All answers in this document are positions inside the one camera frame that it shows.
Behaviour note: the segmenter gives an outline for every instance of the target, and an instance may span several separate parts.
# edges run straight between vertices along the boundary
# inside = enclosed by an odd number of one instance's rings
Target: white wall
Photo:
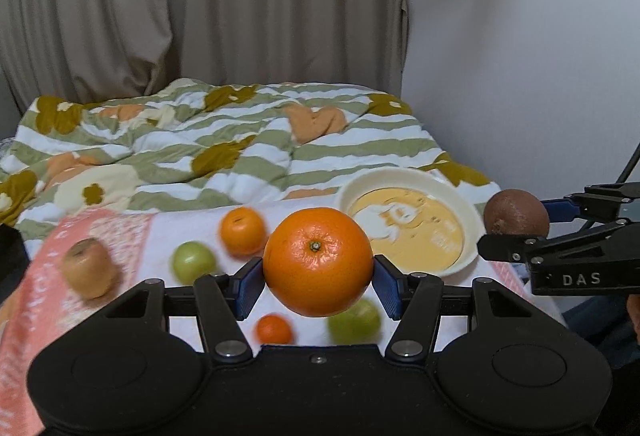
[[[542,199],[615,180],[640,140],[640,0],[409,11],[402,98],[455,158]]]

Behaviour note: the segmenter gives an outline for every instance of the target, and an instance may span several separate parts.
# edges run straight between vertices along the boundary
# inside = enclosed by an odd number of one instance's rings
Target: striped blanket
[[[33,255],[63,216],[88,207],[193,210],[327,194],[387,165],[432,171],[479,207],[498,190],[443,152],[404,102],[361,86],[179,79],[153,96],[84,106],[41,96],[0,161],[0,222]]]

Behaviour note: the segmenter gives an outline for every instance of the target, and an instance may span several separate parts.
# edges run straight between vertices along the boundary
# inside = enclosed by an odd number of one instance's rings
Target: green apple
[[[197,278],[215,272],[217,266],[213,252],[197,241],[184,242],[171,257],[174,275],[185,286],[191,286]]]
[[[334,344],[364,344],[375,342],[382,319],[373,301],[360,299],[348,310],[327,317],[326,323]]]

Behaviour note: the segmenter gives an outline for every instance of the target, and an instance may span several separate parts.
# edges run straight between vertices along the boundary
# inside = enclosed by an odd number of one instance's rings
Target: mandarin orange
[[[275,313],[262,317],[255,325],[254,334],[261,344],[292,344],[294,341],[289,322]]]
[[[261,215],[249,207],[228,212],[220,222],[220,239],[234,257],[252,256],[259,252],[267,239],[267,229]]]

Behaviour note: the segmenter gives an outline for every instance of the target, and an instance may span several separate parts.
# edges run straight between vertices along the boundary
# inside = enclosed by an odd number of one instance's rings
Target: circular pad
[[[545,387],[566,373],[566,363],[555,351],[533,344],[515,344],[494,355],[494,369],[516,386]]]
[[[27,387],[45,425],[129,434],[177,413],[202,380],[186,342],[128,320],[70,331],[31,364]]]
[[[476,421],[502,432],[548,434],[590,424],[610,391],[604,357],[577,335],[552,328],[477,329],[436,363],[442,392]]]

